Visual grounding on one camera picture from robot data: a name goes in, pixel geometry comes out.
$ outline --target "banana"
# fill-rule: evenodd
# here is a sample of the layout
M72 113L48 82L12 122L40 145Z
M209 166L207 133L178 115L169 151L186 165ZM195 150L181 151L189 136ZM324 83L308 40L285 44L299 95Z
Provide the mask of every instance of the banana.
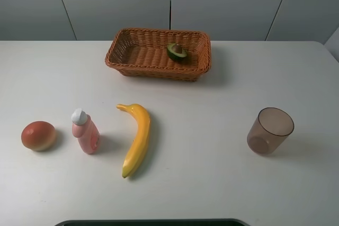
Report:
M139 104L118 104L117 108L131 114L138 123L137 135L127 152L122 166L122 177L131 176L141 165L148 148L150 116L147 110Z

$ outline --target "avocado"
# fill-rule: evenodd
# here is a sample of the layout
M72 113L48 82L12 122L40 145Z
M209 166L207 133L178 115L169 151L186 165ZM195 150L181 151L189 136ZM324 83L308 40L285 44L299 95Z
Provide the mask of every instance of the avocado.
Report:
M167 46L167 55L173 60L173 61L181 61L185 57L187 57L186 51L179 45L174 43L170 43Z

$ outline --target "brown plastic cup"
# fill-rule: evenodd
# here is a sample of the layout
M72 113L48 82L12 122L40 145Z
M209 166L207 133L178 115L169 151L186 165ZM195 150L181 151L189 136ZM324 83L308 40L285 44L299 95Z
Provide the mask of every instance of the brown plastic cup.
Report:
M247 136L248 146L260 155L272 153L295 129L292 118L278 108L259 112Z

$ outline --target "pink bottle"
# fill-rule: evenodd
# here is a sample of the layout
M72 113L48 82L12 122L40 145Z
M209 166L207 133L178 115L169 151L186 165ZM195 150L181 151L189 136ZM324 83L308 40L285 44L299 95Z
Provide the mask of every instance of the pink bottle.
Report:
M72 134L78 138L82 150L91 154L94 153L99 146L99 132L91 120L91 116L87 115L82 109L76 109L71 116Z

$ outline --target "brown basket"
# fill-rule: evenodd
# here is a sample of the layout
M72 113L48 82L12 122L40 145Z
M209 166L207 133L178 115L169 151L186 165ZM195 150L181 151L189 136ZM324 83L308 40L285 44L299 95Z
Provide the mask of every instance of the brown basket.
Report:
M166 52L178 43L188 56L180 63ZM149 76L196 81L211 68L211 43L207 34L195 31L122 29L105 58L107 66L125 76Z

